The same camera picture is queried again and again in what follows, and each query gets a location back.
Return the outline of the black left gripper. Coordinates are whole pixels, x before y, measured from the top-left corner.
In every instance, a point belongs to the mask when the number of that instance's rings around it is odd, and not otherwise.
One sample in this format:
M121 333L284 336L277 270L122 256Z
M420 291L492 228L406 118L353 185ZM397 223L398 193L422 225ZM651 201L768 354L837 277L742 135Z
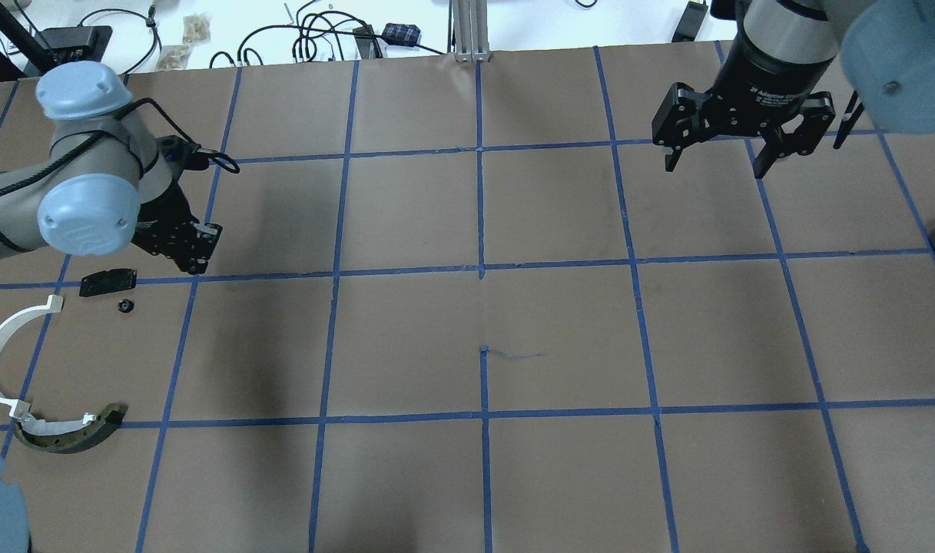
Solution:
M222 232L220 224L201 223L181 187L172 184L141 204L133 244L152 256L171 260L180 272L204 274Z

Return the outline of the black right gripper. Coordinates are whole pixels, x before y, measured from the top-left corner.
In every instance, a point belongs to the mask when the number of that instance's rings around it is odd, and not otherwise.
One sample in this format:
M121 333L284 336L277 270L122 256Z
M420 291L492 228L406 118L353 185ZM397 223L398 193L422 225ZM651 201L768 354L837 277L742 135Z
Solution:
M674 83L661 101L651 137L664 147L665 171L675 170L686 147L720 135L761 137L756 179L791 154L812 153L834 122L831 94L815 90L833 60L793 63L733 43L709 90Z

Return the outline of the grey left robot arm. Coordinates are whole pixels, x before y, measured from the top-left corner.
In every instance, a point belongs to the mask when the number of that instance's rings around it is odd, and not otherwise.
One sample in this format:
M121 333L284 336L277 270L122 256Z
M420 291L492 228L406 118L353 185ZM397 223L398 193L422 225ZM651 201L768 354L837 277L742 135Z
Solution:
M58 66L35 97L54 133L46 162L0 173L0 261L42 247L101 257L136 245L183 273L206 273L224 230L194 216L180 179L214 161L233 173L238 165L179 126L152 135L140 109L166 111L134 98L105 64Z

